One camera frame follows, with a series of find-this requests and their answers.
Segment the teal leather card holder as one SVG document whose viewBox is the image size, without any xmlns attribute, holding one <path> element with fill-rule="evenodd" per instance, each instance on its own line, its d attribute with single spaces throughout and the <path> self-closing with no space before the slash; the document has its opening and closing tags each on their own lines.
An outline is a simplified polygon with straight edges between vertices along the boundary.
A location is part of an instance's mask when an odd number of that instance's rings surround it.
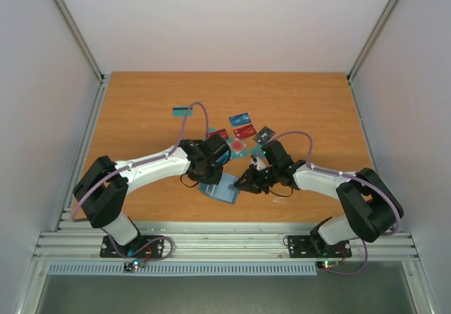
<svg viewBox="0 0 451 314">
<path fill-rule="evenodd" d="M 218 184 L 200 184 L 199 190 L 209 198 L 224 203 L 235 204 L 240 193 L 234 187 L 238 177 L 223 173 Z"/>
</svg>

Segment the teal card black stripe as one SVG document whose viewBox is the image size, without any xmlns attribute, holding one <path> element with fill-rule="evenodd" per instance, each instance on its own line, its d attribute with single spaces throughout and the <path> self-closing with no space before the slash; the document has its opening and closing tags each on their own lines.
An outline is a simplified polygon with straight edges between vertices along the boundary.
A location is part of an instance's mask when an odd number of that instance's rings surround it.
<svg viewBox="0 0 451 314">
<path fill-rule="evenodd" d="M 193 109 L 189 106 L 176 106 L 172 109 L 172 116 L 177 118 L 191 117 L 193 116 Z"/>
</svg>

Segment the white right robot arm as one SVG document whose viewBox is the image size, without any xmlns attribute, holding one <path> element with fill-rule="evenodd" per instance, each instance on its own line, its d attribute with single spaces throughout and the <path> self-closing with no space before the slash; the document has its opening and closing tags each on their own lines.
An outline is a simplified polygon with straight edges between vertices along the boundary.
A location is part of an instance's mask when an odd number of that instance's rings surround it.
<svg viewBox="0 0 451 314">
<path fill-rule="evenodd" d="M 342 241 L 373 242 L 398 231 L 404 210 L 371 168 L 340 172 L 293 161 L 277 140 L 264 145 L 262 151 L 265 160 L 252 156 L 248 169 L 234 183 L 236 189 L 267 194 L 275 184 L 281 184 L 293 191 L 312 191 L 340 202 L 343 216 L 320 222 L 309 234 L 316 254 L 326 255 Z"/>
</svg>

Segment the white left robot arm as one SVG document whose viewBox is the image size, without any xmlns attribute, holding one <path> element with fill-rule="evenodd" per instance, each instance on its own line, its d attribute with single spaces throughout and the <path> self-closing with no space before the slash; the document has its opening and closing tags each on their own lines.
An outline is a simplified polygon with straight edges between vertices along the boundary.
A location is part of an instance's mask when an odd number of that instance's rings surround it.
<svg viewBox="0 0 451 314">
<path fill-rule="evenodd" d="M 144 240 L 132 220 L 123 212 L 128 194 L 169 177 L 188 177 L 196 185 L 217 185 L 223 174 L 218 160 L 230 156 L 227 142 L 218 134 L 202 139 L 181 139 L 162 152 L 128 161 L 96 159 L 75 185 L 77 205 L 72 221 L 80 222 L 81 210 L 94 229 L 103 230 L 125 256 L 144 249 Z"/>
</svg>

